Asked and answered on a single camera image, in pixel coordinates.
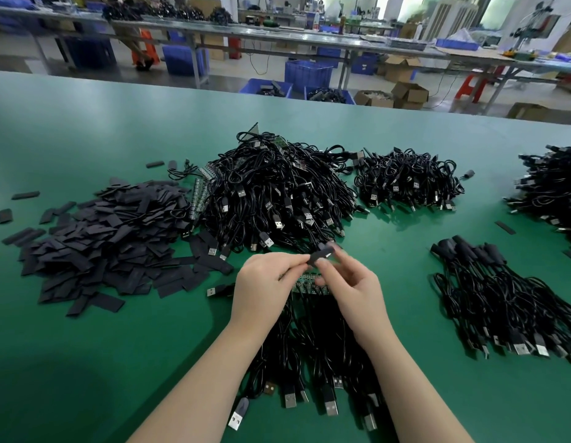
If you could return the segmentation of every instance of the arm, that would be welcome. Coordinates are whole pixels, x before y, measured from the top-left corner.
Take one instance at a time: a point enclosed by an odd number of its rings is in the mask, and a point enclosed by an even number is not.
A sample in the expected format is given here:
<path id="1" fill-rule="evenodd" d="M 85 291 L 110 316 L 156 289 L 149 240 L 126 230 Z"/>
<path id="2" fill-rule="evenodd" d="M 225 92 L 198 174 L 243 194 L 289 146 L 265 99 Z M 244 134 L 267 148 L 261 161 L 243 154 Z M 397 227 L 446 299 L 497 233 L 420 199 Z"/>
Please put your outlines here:
<path id="1" fill-rule="evenodd" d="M 240 381 L 309 257 L 274 252 L 246 261 L 236 278 L 230 323 L 128 443 L 222 439 Z"/>
<path id="2" fill-rule="evenodd" d="M 316 265 L 357 342 L 367 352 L 401 443 L 472 442 L 394 333 L 378 277 L 340 248 L 340 263 Z"/>

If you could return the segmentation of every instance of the green workbench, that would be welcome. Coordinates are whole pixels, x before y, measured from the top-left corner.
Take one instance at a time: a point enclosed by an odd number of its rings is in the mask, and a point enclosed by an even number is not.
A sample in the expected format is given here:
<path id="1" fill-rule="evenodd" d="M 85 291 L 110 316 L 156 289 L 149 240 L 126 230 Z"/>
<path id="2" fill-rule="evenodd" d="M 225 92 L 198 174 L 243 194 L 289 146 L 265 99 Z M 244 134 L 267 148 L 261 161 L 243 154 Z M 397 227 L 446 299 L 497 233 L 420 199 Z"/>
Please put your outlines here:
<path id="1" fill-rule="evenodd" d="M 0 225 L 0 240 L 37 227 L 49 207 L 91 199 L 111 176 L 166 177 L 164 166 L 148 170 L 147 162 L 205 164 L 255 122 L 322 149 L 414 148 L 455 160 L 461 174 L 476 171 L 455 213 L 397 211 L 388 222 L 358 214 L 342 244 L 378 274 L 400 340 L 475 441 L 571 441 L 571 365 L 494 351 L 489 360 L 468 357 L 428 280 L 441 270 L 431 243 L 460 234 L 497 244 L 514 270 L 571 303 L 565 238 L 509 215 L 502 202 L 524 174 L 517 155 L 571 145 L 571 126 L 0 72 L 0 210 L 15 217 Z M 10 200 L 33 190 L 41 196 Z M 186 243 L 176 247 L 189 254 Z M 230 300 L 204 293 L 225 279 L 216 272 L 193 292 L 130 297 L 117 314 L 90 308 L 70 320 L 69 303 L 37 305 L 41 279 L 20 277 L 18 253 L 0 242 L 0 443 L 125 441 L 229 319 Z M 229 261 L 240 267 L 246 256 Z M 288 410 L 278 395 L 262 396 L 223 441 L 395 441 L 390 421 L 361 430 L 346 393 L 337 394 L 338 417 L 320 415 L 314 394 Z"/>

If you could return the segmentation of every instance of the hand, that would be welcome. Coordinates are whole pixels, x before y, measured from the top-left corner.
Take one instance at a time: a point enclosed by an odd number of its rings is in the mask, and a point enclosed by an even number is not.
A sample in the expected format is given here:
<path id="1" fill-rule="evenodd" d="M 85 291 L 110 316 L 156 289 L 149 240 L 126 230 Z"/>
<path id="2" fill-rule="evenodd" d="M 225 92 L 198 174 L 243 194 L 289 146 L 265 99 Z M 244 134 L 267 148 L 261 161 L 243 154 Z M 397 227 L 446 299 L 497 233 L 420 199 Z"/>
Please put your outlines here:
<path id="1" fill-rule="evenodd" d="M 375 273 L 340 247 L 333 247 L 340 262 L 333 264 L 324 258 L 317 260 L 316 267 L 322 276 L 316 279 L 316 284 L 328 286 L 357 343 L 367 351 L 393 334 L 380 281 Z"/>
<path id="2" fill-rule="evenodd" d="M 298 278 L 308 269 L 309 254 L 272 252 L 246 260 L 236 277 L 229 326 L 263 342 L 279 319 Z"/>

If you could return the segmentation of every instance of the concrete floor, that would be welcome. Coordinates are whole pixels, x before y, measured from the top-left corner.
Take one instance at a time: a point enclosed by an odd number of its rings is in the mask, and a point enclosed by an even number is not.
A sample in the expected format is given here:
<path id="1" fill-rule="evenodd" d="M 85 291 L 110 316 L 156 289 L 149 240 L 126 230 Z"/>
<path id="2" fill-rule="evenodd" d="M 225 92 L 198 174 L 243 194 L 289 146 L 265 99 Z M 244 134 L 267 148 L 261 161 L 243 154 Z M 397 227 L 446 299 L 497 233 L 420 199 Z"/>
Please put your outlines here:
<path id="1" fill-rule="evenodd" d="M 77 71 L 69 70 L 61 57 L 60 51 L 53 38 L 39 38 L 42 49 L 49 61 L 50 73 L 66 77 L 80 77 L 86 79 L 133 82 L 137 84 L 150 84 L 170 87 L 194 88 L 193 77 L 181 77 L 168 74 L 164 62 L 153 67 L 150 72 L 139 73 L 132 66 L 131 54 L 125 45 L 112 40 L 113 51 L 117 59 L 117 67 L 109 70 Z M 256 42 L 266 48 L 268 43 Z M 162 49 L 157 46 L 158 55 L 163 56 Z M 266 55 L 243 55 L 242 59 L 224 61 L 210 60 L 210 81 L 203 86 L 205 90 L 237 92 L 250 78 L 283 80 L 285 57 Z M 340 67 L 333 70 L 332 86 L 339 81 Z M 5 35 L 0 33 L 0 70 L 18 71 L 22 73 L 46 73 L 39 60 L 35 42 L 30 36 Z M 454 95 L 462 85 L 464 77 L 440 74 L 417 73 L 415 82 L 429 90 L 429 102 L 424 110 L 455 111 L 459 113 L 476 114 L 490 99 L 494 88 L 487 86 L 478 104 L 466 104 L 466 97 L 461 101 L 454 101 Z M 367 76 L 351 74 L 348 89 L 352 95 L 357 90 L 384 90 L 390 92 L 394 83 L 384 80 L 380 76 Z M 503 89 L 492 106 L 489 116 L 505 117 L 515 102 L 538 103 L 552 109 L 546 122 L 571 125 L 571 94 L 556 88 L 552 84 L 519 84 L 510 81 Z"/>

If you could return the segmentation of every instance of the forearm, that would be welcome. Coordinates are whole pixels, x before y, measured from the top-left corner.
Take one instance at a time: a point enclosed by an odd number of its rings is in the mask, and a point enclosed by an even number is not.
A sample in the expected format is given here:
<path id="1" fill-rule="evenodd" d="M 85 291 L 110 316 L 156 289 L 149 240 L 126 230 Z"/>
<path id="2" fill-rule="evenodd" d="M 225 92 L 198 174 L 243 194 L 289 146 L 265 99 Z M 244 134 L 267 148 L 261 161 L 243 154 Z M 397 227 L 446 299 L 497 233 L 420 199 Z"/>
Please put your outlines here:
<path id="1" fill-rule="evenodd" d="M 472 442 L 390 327 L 366 348 L 400 443 Z"/>
<path id="2" fill-rule="evenodd" d="M 128 443 L 219 442 L 240 382 L 261 344 L 262 338 L 228 325 Z"/>

